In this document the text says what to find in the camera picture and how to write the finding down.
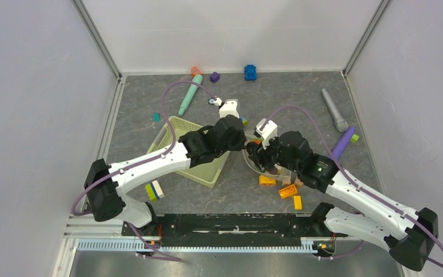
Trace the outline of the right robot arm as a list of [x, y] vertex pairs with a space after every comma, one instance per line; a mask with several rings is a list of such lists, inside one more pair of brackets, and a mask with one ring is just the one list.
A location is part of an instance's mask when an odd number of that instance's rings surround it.
[[402, 266], [421, 271], [438, 238], [438, 215], [424, 207], [417, 211], [367, 186], [331, 158], [315, 154], [299, 131], [285, 132], [267, 145], [249, 142], [249, 159], [259, 169], [278, 165], [297, 174], [311, 189], [351, 205], [351, 215], [321, 203], [310, 219], [314, 234], [329, 231], [359, 238], [383, 248]]

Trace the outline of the purple toy eggplant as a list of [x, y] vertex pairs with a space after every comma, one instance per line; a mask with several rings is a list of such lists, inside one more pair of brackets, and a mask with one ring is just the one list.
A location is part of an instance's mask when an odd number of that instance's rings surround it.
[[277, 165], [277, 164], [274, 164], [274, 165], [272, 165], [272, 166], [267, 166], [267, 167], [265, 168], [265, 171], [266, 171], [268, 174], [271, 174], [271, 175], [278, 175], [278, 174], [279, 174], [279, 171], [280, 171], [280, 166]]

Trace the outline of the clear polka dot zip bag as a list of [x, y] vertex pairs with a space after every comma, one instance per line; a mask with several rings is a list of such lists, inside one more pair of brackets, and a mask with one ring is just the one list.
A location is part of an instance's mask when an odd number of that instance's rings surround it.
[[[246, 142], [245, 142], [245, 144], [248, 144], [248, 143], [250, 143], [250, 142], [254, 142], [254, 143], [257, 144], [257, 146], [254, 147], [255, 150], [257, 150], [257, 151], [264, 150], [263, 147], [262, 147], [262, 145], [261, 145], [261, 139], [258, 138], [258, 137], [256, 137], [256, 136], [254, 135], [253, 132], [250, 132], [250, 131], [246, 130], [246, 131], [245, 131], [245, 136], [246, 136]], [[292, 176], [291, 176], [291, 173], [292, 173], [292, 172], [291, 172], [291, 171], [289, 171], [289, 170], [287, 170], [287, 169], [285, 169], [285, 168], [282, 168], [282, 167], [280, 166], [279, 174], [278, 174], [278, 175], [271, 175], [271, 174], [268, 174], [266, 171], [264, 171], [264, 168], [263, 168], [263, 167], [260, 167], [260, 166], [258, 165], [257, 162], [253, 161], [253, 160], [250, 158], [251, 153], [250, 153], [250, 152], [247, 152], [246, 149], [243, 149], [243, 150], [242, 150], [242, 155], [243, 155], [243, 158], [244, 158], [246, 164], [247, 164], [247, 165], [248, 165], [253, 171], [255, 171], [257, 174], [259, 174], [259, 175], [264, 175], [264, 176], [266, 176], [266, 177], [268, 177], [268, 178], [275, 179], [275, 180], [278, 181], [278, 182], [281, 182], [285, 177], [291, 177], [291, 180], [292, 180]]]

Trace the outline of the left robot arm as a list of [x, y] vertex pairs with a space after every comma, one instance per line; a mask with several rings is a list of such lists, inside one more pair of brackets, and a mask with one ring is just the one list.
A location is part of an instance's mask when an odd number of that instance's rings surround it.
[[228, 115], [147, 155], [113, 164], [98, 159], [91, 164], [84, 184], [92, 216], [96, 222], [120, 219], [151, 235], [158, 228], [158, 219], [148, 203], [127, 195], [130, 190], [163, 175], [211, 163], [226, 152], [241, 151], [245, 142], [242, 120]]

